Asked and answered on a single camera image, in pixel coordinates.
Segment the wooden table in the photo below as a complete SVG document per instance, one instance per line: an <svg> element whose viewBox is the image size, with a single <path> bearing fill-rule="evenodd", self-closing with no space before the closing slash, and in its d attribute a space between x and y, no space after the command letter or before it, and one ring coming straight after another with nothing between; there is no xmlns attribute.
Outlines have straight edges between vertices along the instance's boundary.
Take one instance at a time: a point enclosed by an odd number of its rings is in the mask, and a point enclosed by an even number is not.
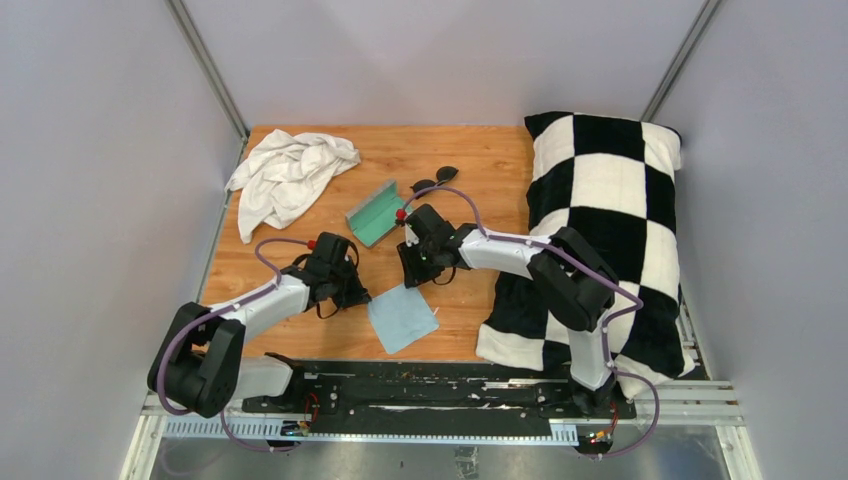
<svg viewBox="0 0 848 480"><path fill-rule="evenodd" d="M275 128L292 135L322 132L347 138L360 150L362 164L335 177L318 201L289 227L280 231L261 225L250 245L242 244L239 239L236 219L241 192L236 192L209 272L203 296L205 304L231 299L271 278L267 267L253 255L258 241L275 236L308 240L322 231L354 239L345 223L347 211L389 178L397 180L401 196L406 197L412 193L410 185L424 178L435 178L436 170L444 165L459 169L459 175L450 185L474 199L487 227L503 232L527 232L524 195L532 179L533 144L523 128L259 126L253 129L247 151ZM454 226L474 220L470 208L456 195L436 192L427 195L424 201ZM357 245L361 254L360 278L372 297L403 282L396 250L401 241L403 231L396 229L372 249ZM289 265L304 252L303 247L288 244L271 244L263 250L280 266ZM436 316L441 326L395 355L383 350L364 305L339 312L327 320L319 319L313 309L281 321L251 341L245 347L245 354L276 352L294 358L346 360L479 360L474 354L477 330L491 312L496 278L494 271L460 270L450 286L429 283L420 287L430 307L438 307Z"/></svg>

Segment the light blue cloth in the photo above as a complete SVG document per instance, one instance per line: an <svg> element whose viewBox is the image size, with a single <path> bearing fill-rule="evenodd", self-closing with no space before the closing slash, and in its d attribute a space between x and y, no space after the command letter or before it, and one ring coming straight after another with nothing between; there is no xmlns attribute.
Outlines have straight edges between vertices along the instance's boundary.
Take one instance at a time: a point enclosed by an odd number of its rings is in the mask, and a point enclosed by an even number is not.
<svg viewBox="0 0 848 480"><path fill-rule="evenodd" d="M403 285L368 303L368 318L389 355L439 328L439 321L421 292Z"/></svg>

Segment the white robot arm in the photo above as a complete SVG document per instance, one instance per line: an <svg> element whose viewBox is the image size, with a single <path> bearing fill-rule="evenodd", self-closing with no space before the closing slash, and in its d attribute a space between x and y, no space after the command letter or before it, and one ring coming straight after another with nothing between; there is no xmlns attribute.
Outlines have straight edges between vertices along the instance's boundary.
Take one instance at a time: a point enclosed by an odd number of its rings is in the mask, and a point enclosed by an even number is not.
<svg viewBox="0 0 848 480"><path fill-rule="evenodd" d="M596 274L618 283L609 265L577 231L565 227L550 236L490 231L484 235L473 224L455 229L429 204L409 215L399 214L399 223L406 229L406 241L398 245L398 253L407 287L434 280L445 268L488 268L531 279L548 310L568 329L575 403L587 414L609 404L615 379L604 360L601 325L614 293L543 248L561 248Z"/></svg>
<svg viewBox="0 0 848 480"><path fill-rule="evenodd" d="M206 307L194 302L180 307L148 373L150 389L159 391L164 368L165 396L207 418L234 399L282 395L291 366L277 355L243 359L244 344L312 307L320 317L323 300L332 299L337 309L371 300L359 281L358 254L356 262L347 255L349 248L356 250L352 242L325 232L310 248L276 278L244 295ZM189 324L210 314L179 338ZM193 349L204 346L204 352ZM173 353L164 358L169 348Z"/></svg>

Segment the crumpled towel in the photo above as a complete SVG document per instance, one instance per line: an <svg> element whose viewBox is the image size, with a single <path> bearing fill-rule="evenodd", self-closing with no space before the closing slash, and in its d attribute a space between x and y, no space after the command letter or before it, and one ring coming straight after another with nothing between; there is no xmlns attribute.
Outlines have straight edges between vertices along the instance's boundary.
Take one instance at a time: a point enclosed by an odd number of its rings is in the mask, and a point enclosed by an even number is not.
<svg viewBox="0 0 848 480"><path fill-rule="evenodd" d="M238 212L241 241L250 243L262 222L274 228L289 226L315 203L331 178L360 161L359 150L344 138L269 133L227 182L229 190L244 189Z"/></svg>

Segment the gray wall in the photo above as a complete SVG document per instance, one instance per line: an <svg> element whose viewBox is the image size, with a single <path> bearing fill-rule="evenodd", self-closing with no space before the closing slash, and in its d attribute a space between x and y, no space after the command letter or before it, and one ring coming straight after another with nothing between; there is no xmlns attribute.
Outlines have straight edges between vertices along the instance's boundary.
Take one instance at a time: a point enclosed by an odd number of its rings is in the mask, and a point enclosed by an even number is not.
<svg viewBox="0 0 848 480"><path fill-rule="evenodd" d="M658 121L681 130L684 285L765 478L845 478L848 3L731 0Z"/></svg>
<svg viewBox="0 0 848 480"><path fill-rule="evenodd" d="M189 0L250 124L638 117L701 0Z"/></svg>
<svg viewBox="0 0 848 480"><path fill-rule="evenodd" d="M118 476L239 146L164 2L0 6L0 476Z"/></svg>

